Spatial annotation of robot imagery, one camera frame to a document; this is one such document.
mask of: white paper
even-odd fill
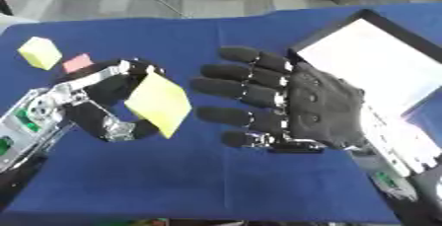
[[[316,68],[365,90],[383,117],[399,117],[442,85],[442,65],[359,19],[298,51]]]

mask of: cable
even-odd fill
[[[174,11],[175,13],[177,13],[178,15],[180,15],[182,18],[186,18],[186,19],[189,19],[189,18],[190,18],[190,16],[187,16],[187,15],[183,14],[183,13],[180,12],[178,9],[174,8],[172,5],[170,5],[169,3],[167,3],[167,2],[164,1],[164,0],[154,0],[154,1],[157,1],[157,2],[159,2],[159,3],[161,3],[161,4],[163,4],[164,6],[168,7],[170,10]]]

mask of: metallic robotic hand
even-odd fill
[[[49,149],[75,124],[104,141],[152,135],[148,120],[121,121],[111,106],[126,99],[151,69],[148,61],[113,60],[57,79],[51,88],[29,90],[0,118],[0,210],[45,161]]]
[[[265,147],[272,152],[321,152],[363,143],[359,115],[363,92],[306,62],[246,47],[222,47],[222,58],[246,63],[205,65],[192,89],[237,99],[260,110],[198,108],[200,118],[243,127],[227,131],[234,147]]]

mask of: small yellow block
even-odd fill
[[[49,70],[61,58],[61,53],[50,39],[32,37],[19,48],[20,54],[31,66]]]
[[[177,84],[150,72],[124,104],[137,116],[148,119],[171,138],[191,110],[185,91]]]

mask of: table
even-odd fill
[[[96,61],[149,58],[187,89],[194,106],[232,107],[238,103],[199,95],[188,87],[200,65],[221,62],[217,47],[247,45],[283,54],[292,43],[358,9],[284,11],[237,19],[121,19],[14,26],[0,37],[0,65],[4,67],[0,87],[9,89],[0,98],[0,111],[54,76],[54,71],[32,68],[16,52],[32,36],[53,39],[65,59],[82,52]],[[442,42],[440,4],[376,10],[425,38]],[[434,115],[426,116],[425,121],[442,121],[441,111]],[[76,129],[55,146],[42,171],[2,218],[22,225],[24,220],[33,225],[80,225],[111,217],[396,222],[345,153],[274,155],[236,150],[219,142],[219,134],[226,128],[198,120],[192,113],[173,139],[155,136],[115,144]]]

